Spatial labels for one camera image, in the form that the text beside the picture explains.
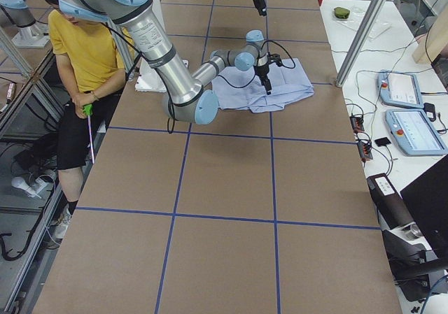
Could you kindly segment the upper blue teach pendant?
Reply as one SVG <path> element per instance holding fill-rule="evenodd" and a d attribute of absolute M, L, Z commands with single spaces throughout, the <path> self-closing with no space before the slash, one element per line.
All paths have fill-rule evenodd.
<path fill-rule="evenodd" d="M 377 87 L 384 104 L 401 108 L 424 108 L 415 73 L 381 70 L 377 74 Z"/>

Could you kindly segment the black electronics box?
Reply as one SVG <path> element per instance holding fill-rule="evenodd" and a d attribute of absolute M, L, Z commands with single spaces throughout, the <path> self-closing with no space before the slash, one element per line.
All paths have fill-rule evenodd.
<path fill-rule="evenodd" d="M 390 229 L 414 223 L 402 197 L 385 173 L 367 177 L 370 196 Z"/>

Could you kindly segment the aluminium frame post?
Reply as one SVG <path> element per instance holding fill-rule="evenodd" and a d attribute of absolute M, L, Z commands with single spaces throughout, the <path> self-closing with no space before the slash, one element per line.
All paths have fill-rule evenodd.
<path fill-rule="evenodd" d="M 357 57 L 359 56 L 361 49 L 367 40 L 368 34 L 370 33 L 377 16 L 382 9 L 386 0 L 371 0 L 365 15 L 360 23 L 358 31 L 353 38 L 353 41 L 350 45 L 348 53 L 342 62 L 341 68 L 337 74 L 335 85 L 337 87 L 342 87 L 345 83 L 346 79 L 349 76 L 350 71 L 352 70 Z"/>

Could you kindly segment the person in yellow shirt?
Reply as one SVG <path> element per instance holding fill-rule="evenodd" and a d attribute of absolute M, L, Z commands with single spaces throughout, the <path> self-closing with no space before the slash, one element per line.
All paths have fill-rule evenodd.
<path fill-rule="evenodd" d="M 81 195 L 89 134 L 84 105 L 92 104 L 92 131 L 109 124 L 126 83 L 125 67 L 111 32 L 98 22 L 78 20 L 60 10 L 58 0 L 45 0 L 57 70 L 70 100 L 59 121 L 57 173 L 66 204 L 54 236 L 61 240 Z"/>

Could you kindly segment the lower blue teach pendant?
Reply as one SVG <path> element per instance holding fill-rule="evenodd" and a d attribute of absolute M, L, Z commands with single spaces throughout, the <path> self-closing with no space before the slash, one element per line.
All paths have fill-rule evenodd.
<path fill-rule="evenodd" d="M 447 154 L 447 146 L 422 109 L 389 109 L 384 115 L 392 137 L 407 156 Z"/>

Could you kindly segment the green handled tool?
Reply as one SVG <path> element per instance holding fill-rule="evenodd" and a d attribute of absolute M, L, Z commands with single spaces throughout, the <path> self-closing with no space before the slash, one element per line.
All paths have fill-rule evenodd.
<path fill-rule="evenodd" d="M 93 143 L 93 131 L 92 131 L 92 122 L 91 122 L 91 116 L 92 116 L 92 104 L 84 105 L 83 112 L 87 117 L 87 127 L 88 127 L 88 134 L 89 134 L 89 145 L 90 145 L 90 156 L 92 163 L 95 163 L 95 149 L 94 149 L 94 143 Z"/>

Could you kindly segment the brown paper table mat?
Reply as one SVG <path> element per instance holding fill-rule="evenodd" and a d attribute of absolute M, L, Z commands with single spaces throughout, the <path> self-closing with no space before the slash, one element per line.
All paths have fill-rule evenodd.
<path fill-rule="evenodd" d="M 314 95 L 167 132 L 125 88 L 35 313 L 399 313 L 317 0 L 162 0 L 190 70 L 261 29 Z"/>

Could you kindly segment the green cloth pouch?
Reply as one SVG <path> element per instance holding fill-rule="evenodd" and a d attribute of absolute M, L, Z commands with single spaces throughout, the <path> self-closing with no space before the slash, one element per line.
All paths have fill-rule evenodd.
<path fill-rule="evenodd" d="M 351 14 L 348 8 L 336 7 L 333 9 L 333 15 L 336 19 L 347 20 Z"/>

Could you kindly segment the light blue striped shirt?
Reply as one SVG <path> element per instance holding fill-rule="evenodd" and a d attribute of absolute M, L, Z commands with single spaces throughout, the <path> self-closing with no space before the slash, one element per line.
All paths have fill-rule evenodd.
<path fill-rule="evenodd" d="M 269 67 L 267 91 L 253 71 L 227 67 L 212 81 L 221 109 L 264 113 L 283 110 L 288 104 L 314 95 L 314 87 L 297 58 L 283 59 L 283 66 Z"/>

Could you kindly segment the small black pad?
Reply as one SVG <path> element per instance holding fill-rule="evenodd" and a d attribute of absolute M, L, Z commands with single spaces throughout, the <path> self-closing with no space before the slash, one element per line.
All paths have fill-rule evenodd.
<path fill-rule="evenodd" d="M 388 146 L 391 144 L 390 139 L 387 137 L 375 139 L 374 142 L 378 147 Z"/>

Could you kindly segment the blue teach pendant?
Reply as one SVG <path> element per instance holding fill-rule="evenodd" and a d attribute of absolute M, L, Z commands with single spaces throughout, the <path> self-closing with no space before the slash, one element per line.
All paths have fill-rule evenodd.
<path fill-rule="evenodd" d="M 424 108 L 415 73 L 381 70 L 377 74 L 377 87 L 384 104 L 401 108 Z"/>
<path fill-rule="evenodd" d="M 392 137 L 407 156 L 447 154 L 447 146 L 422 109 L 389 109 L 384 115 Z"/>

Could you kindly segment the black monitor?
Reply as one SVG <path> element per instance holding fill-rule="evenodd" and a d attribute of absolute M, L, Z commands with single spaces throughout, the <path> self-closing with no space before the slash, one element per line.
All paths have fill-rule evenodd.
<path fill-rule="evenodd" d="M 400 194 L 430 247 L 438 257 L 446 257 L 447 157 L 422 173 Z"/>

